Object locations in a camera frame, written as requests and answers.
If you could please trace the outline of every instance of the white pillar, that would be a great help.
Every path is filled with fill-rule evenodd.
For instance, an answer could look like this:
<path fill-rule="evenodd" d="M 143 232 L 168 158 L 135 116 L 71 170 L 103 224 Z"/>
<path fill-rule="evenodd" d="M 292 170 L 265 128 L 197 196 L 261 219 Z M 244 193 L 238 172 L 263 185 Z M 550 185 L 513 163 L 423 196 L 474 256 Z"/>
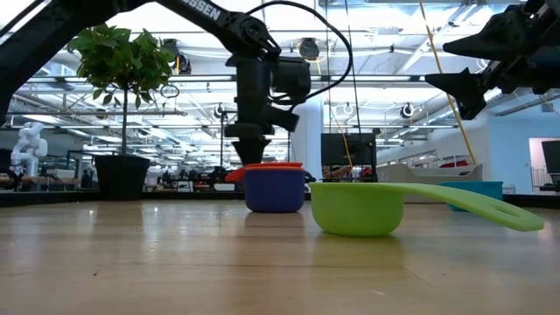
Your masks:
<path fill-rule="evenodd" d="M 323 98 L 317 95 L 305 104 L 297 105 L 293 113 L 299 116 L 299 123 L 291 134 L 290 160 L 302 162 L 314 178 L 322 179 Z"/>

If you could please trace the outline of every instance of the teal bin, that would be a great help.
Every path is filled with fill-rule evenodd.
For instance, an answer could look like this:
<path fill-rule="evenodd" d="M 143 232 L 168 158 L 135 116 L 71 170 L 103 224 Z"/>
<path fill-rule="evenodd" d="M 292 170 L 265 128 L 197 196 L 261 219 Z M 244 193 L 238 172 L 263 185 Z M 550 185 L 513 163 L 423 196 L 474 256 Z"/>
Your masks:
<path fill-rule="evenodd" d="M 463 189 L 473 193 L 479 193 L 488 197 L 496 198 L 497 200 L 503 200 L 504 196 L 502 193 L 503 182 L 494 181 L 462 181 L 462 182 L 444 182 L 440 184 L 441 186 Z M 447 205 L 453 211 L 466 211 L 458 206 Z"/>

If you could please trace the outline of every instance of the green measuring cup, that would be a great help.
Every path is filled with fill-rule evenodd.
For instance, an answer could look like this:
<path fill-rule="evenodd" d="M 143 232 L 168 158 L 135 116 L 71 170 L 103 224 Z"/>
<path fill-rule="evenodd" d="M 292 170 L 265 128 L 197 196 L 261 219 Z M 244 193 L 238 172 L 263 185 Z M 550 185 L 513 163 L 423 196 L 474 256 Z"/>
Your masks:
<path fill-rule="evenodd" d="M 540 217 L 475 192 L 426 184 L 310 183 L 311 211 L 326 232 L 347 236 L 384 236 L 403 219 L 404 196 L 414 193 L 461 207 L 517 231 L 543 229 Z"/>

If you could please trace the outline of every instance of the tree trunk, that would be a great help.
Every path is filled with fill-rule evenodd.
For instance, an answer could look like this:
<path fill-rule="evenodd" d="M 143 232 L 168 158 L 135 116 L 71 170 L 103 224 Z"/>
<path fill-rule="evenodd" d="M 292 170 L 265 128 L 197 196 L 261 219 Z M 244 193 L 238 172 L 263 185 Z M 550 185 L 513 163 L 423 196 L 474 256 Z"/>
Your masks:
<path fill-rule="evenodd" d="M 122 102 L 122 142 L 121 142 L 121 155 L 126 155 L 126 119 L 127 111 L 129 109 L 129 90 L 124 90 L 124 100 Z"/>

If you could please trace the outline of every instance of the white robot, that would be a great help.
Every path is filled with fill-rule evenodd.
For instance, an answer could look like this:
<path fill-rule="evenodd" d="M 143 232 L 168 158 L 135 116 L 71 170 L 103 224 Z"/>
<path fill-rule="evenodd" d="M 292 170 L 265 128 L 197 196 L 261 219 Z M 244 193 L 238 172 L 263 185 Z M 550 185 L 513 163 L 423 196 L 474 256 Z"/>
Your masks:
<path fill-rule="evenodd" d="M 24 169 L 22 162 L 25 162 L 27 166 L 25 175 L 37 176 L 39 158 L 46 157 L 48 152 L 48 143 L 40 136 L 43 128 L 41 122 L 26 122 L 19 131 L 19 140 L 11 152 L 11 167 L 17 175 L 22 174 Z M 21 150 L 26 146 L 29 146 L 29 149 L 26 153 L 22 153 Z"/>

